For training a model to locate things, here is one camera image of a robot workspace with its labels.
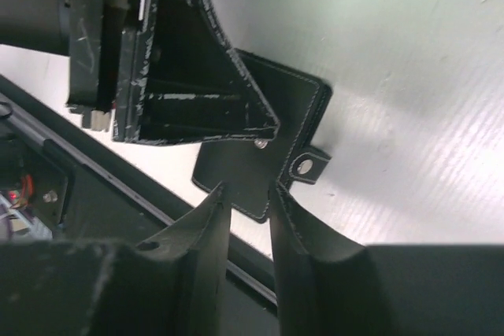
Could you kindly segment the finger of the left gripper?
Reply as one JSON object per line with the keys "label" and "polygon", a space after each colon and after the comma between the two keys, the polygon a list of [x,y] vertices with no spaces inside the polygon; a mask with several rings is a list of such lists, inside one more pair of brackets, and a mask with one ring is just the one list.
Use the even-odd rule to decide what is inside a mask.
{"label": "finger of the left gripper", "polygon": [[279,119],[212,0],[132,0],[120,39],[113,140],[271,140]]}

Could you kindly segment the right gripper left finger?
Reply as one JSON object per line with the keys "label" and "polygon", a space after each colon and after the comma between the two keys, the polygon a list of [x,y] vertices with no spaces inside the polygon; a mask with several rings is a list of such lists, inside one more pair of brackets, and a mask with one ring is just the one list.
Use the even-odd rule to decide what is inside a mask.
{"label": "right gripper left finger", "polygon": [[216,335],[230,236],[218,184],[136,246],[115,240],[1,246],[4,335]]}

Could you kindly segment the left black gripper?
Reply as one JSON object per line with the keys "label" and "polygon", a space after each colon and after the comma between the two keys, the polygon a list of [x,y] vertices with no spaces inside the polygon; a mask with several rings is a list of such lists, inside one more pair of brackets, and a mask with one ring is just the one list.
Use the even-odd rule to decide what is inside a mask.
{"label": "left black gripper", "polygon": [[1,0],[1,43],[69,53],[68,107],[82,127],[108,131],[128,0]]}

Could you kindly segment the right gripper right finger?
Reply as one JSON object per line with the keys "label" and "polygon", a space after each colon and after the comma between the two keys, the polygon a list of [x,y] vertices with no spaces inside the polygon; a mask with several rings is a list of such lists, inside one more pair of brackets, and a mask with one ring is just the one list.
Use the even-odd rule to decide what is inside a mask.
{"label": "right gripper right finger", "polygon": [[283,335],[500,335],[500,245],[361,245],[269,189]]}

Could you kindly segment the black leather card holder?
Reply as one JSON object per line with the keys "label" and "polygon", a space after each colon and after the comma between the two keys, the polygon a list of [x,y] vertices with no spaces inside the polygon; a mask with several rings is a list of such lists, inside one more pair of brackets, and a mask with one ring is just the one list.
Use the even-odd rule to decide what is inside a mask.
{"label": "black leather card holder", "polygon": [[278,116],[280,128],[264,147],[245,141],[203,143],[192,182],[210,192],[225,181],[232,207],[264,223],[271,182],[277,181],[286,189],[294,182],[313,185],[331,160],[311,142],[332,88],[324,79],[252,53],[240,51],[239,55]]}

